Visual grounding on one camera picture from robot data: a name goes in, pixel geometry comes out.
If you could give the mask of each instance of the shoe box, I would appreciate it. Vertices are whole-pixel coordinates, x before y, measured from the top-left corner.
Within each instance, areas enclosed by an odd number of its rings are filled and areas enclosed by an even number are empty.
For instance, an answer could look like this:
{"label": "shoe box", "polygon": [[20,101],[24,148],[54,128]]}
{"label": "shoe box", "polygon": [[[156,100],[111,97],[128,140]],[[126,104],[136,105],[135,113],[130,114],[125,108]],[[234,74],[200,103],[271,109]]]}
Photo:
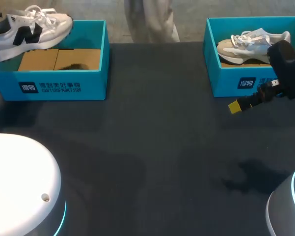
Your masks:
{"label": "shoe box", "polygon": [[106,22],[74,21],[56,47],[0,62],[0,92],[6,101],[104,100],[108,67]]}
{"label": "shoe box", "polygon": [[233,17],[208,18],[203,52],[214,97],[250,96],[257,87],[277,77],[269,64],[248,60],[242,65],[229,65],[220,60],[216,45],[243,31],[263,28],[270,33],[289,31],[295,48],[295,17]]}

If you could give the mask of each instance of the gray floor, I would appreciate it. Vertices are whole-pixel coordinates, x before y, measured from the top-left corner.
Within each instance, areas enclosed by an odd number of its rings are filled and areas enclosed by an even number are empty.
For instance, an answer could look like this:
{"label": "gray floor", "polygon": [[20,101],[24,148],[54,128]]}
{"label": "gray floor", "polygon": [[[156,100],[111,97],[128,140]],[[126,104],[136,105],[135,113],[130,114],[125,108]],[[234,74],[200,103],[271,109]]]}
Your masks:
{"label": "gray floor", "polygon": [[[69,13],[75,19],[107,20],[110,41],[131,42],[123,0],[0,0],[0,11],[37,4]],[[202,41],[208,17],[295,15],[295,0],[173,0],[182,41]]]}

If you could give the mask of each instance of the black logo on sneaker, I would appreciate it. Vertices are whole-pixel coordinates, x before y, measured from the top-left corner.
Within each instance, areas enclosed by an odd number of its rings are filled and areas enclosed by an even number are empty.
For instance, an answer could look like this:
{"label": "black logo on sneaker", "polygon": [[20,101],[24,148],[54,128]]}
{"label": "black logo on sneaker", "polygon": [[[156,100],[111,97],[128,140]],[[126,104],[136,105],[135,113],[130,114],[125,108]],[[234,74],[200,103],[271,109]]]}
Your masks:
{"label": "black logo on sneaker", "polygon": [[13,45],[20,46],[25,40],[26,43],[38,43],[43,28],[35,23],[34,33],[31,33],[29,26],[19,27]]}
{"label": "black logo on sneaker", "polygon": [[38,93],[34,82],[19,82],[19,86],[23,93]]}
{"label": "black logo on sneaker", "polygon": [[238,89],[253,88],[256,78],[255,77],[242,77],[238,84]]}

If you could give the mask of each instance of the logo on box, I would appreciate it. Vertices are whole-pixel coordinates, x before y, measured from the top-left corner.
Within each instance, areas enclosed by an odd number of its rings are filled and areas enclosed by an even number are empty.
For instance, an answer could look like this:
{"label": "logo on box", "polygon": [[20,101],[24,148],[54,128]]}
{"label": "logo on box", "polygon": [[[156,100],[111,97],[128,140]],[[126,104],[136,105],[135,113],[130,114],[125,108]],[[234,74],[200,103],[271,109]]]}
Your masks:
{"label": "logo on box", "polygon": [[238,84],[238,89],[250,89],[253,88],[256,81],[255,77],[242,77]]}
{"label": "logo on box", "polygon": [[38,93],[34,82],[19,82],[19,86],[23,93]]}

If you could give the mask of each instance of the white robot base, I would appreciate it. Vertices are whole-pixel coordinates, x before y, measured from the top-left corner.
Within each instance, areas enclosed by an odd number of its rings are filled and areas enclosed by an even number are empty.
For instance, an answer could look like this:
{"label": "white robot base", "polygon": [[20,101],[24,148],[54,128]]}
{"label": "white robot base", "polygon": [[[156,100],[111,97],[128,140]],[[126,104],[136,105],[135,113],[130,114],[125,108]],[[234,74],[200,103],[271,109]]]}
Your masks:
{"label": "white robot base", "polygon": [[269,197],[266,223],[271,236],[295,236],[295,172]]}
{"label": "white robot base", "polygon": [[62,192],[58,164],[43,145],[0,134],[0,236],[60,236]]}

